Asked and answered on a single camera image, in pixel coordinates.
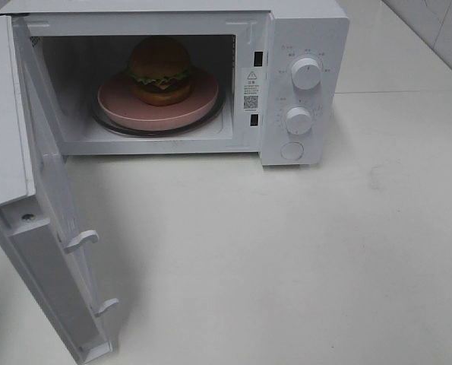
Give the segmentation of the round white door button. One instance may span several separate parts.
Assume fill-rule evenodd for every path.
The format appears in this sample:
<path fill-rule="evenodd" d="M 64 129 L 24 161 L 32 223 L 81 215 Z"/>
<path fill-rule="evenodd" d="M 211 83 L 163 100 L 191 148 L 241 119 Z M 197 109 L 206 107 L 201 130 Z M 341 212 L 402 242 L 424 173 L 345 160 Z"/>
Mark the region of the round white door button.
<path fill-rule="evenodd" d="M 304 147 L 298 142 L 288 142 L 281 147 L 280 153 L 286 160 L 298 160 L 304 154 Z"/>

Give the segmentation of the burger with lettuce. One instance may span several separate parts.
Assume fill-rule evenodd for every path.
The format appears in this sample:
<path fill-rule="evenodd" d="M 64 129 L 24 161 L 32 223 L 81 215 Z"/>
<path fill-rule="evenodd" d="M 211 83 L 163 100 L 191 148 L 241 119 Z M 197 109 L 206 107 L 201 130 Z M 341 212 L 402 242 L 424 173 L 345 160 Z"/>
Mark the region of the burger with lettuce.
<path fill-rule="evenodd" d="M 169 36 L 149 36 L 139 42 L 127 67 L 131 92 L 151 106 L 173 105 L 188 98 L 193 71 L 188 50 Z"/>

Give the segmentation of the pink round plate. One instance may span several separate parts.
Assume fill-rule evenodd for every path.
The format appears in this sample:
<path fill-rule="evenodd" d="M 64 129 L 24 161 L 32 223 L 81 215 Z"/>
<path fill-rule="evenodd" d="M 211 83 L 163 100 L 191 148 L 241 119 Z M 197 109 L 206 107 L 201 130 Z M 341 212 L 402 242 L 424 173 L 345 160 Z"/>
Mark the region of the pink round plate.
<path fill-rule="evenodd" d="M 143 86 L 118 74 L 99 88 L 97 100 L 117 125 L 141 132 L 164 132 L 204 118 L 218 101 L 219 93 L 215 78 L 199 69 L 166 89 Z"/>

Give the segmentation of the glass microwave turntable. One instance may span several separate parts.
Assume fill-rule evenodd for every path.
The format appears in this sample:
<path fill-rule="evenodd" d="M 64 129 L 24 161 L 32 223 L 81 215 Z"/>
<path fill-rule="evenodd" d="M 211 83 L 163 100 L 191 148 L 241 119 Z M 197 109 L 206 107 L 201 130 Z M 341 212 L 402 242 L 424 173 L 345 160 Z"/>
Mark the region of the glass microwave turntable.
<path fill-rule="evenodd" d="M 209 125 L 219 115 L 222 114 L 223 105 L 225 100 L 225 94 L 220 91 L 218 100 L 214 103 L 213 108 L 205 116 L 197 121 L 185 125 L 179 128 L 162 130 L 162 131 L 142 131 L 137 129 L 131 129 L 124 127 L 116 122 L 113 122 L 103 111 L 103 108 L 99 105 L 97 97 L 94 97 L 93 102 L 89 106 L 89 114 L 93 117 L 93 120 L 101 125 L 103 128 L 118 135 L 131 136 L 132 138 L 162 138 L 175 135 L 183 135 L 198 129 L 201 129 L 205 125 Z"/>

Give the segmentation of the lower white timer knob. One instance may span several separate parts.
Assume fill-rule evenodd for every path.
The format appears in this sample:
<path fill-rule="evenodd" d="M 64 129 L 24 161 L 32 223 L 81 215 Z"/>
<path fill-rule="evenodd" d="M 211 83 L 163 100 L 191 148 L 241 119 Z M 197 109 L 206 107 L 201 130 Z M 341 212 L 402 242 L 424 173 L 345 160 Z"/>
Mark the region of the lower white timer knob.
<path fill-rule="evenodd" d="M 286 113 L 285 124 L 288 133 L 303 135 L 313 126 L 313 118 L 306 108 L 296 106 Z"/>

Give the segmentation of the white warning label sticker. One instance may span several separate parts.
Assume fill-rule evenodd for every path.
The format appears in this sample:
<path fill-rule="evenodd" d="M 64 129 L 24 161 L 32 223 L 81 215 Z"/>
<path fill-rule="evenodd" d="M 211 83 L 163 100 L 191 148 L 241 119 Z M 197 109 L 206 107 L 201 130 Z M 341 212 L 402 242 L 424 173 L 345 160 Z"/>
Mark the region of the white warning label sticker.
<path fill-rule="evenodd" d="M 261 67 L 243 68 L 241 81 L 241 103 L 245 112 L 257 113 L 260 109 L 264 70 Z"/>

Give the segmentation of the white microwave oven body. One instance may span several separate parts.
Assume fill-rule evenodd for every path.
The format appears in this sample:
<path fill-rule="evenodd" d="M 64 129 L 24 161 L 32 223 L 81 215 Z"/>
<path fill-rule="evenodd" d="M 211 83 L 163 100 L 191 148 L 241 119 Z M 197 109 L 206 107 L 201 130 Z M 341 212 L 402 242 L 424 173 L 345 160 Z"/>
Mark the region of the white microwave oven body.
<path fill-rule="evenodd" d="M 163 138 L 112 137 L 98 128 L 77 127 L 77 120 L 56 117 L 52 133 L 64 155 L 217 154 L 256 152 L 264 165 L 313 164 L 321 158 L 325 125 L 343 57 L 349 19 L 335 1 L 11 1 L 0 16 L 21 16 L 32 37 L 231 34 L 236 69 L 230 95 L 233 111 L 223 116 L 232 136 Z M 321 67 L 321 80 L 299 90 L 292 64 L 310 56 Z M 243 68 L 264 70 L 257 113 L 241 103 Z M 303 135 L 287 132 L 285 117 L 293 107 L 306 108 L 313 126 Z M 280 149 L 298 142 L 298 160 L 282 158 Z"/>

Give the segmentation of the upper white power knob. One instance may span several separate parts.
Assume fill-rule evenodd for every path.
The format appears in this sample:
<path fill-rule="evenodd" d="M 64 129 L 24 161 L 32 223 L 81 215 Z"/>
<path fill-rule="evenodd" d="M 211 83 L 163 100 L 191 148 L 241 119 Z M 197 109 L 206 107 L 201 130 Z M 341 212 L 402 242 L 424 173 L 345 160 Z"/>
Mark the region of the upper white power knob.
<path fill-rule="evenodd" d="M 321 80 L 321 67 L 318 61 L 310 56 L 301 57 L 291 67 L 291 79 L 299 90 L 310 90 Z"/>

